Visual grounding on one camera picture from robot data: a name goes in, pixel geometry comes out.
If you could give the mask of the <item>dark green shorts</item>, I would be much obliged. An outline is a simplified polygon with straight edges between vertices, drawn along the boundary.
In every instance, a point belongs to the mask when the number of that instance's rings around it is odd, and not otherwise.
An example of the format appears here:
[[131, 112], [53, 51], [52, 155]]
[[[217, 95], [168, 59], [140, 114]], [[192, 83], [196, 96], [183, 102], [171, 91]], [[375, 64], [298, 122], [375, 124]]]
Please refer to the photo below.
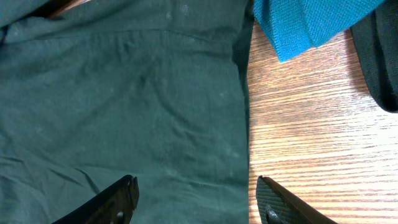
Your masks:
[[133, 223], [247, 223], [250, 1], [1, 2], [1, 222], [125, 175]]

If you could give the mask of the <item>black garment under blue shirt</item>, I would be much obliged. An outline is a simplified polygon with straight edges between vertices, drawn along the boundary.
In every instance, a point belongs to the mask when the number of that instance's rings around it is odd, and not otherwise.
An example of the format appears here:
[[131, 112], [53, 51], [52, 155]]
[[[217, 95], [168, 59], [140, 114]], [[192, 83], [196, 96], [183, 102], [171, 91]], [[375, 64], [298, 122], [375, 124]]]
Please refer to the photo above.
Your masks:
[[397, 112], [397, 0], [384, 1], [351, 28], [364, 79], [375, 102]]

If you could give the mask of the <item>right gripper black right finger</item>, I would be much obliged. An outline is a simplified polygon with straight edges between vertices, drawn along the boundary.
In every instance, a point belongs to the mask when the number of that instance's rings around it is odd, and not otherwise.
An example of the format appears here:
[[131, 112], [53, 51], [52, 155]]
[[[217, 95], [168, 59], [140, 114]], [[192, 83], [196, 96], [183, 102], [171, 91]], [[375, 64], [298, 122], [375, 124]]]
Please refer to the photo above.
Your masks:
[[258, 177], [256, 200], [262, 224], [337, 224], [270, 177]]

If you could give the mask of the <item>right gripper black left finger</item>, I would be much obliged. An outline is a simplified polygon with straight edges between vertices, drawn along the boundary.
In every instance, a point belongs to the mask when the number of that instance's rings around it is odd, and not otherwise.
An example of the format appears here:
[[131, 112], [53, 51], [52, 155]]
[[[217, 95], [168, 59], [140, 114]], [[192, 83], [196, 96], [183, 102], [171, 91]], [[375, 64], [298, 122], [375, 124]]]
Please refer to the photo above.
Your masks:
[[129, 224], [138, 201], [137, 178], [125, 175], [54, 224]]

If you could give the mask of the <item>blue polo shirt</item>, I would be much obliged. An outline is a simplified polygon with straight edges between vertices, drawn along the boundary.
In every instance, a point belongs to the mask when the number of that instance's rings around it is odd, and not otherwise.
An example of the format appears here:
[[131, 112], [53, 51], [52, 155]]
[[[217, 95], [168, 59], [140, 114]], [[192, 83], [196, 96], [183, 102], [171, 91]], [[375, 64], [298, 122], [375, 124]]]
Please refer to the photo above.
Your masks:
[[319, 47], [383, 0], [255, 0], [254, 17], [280, 62]]

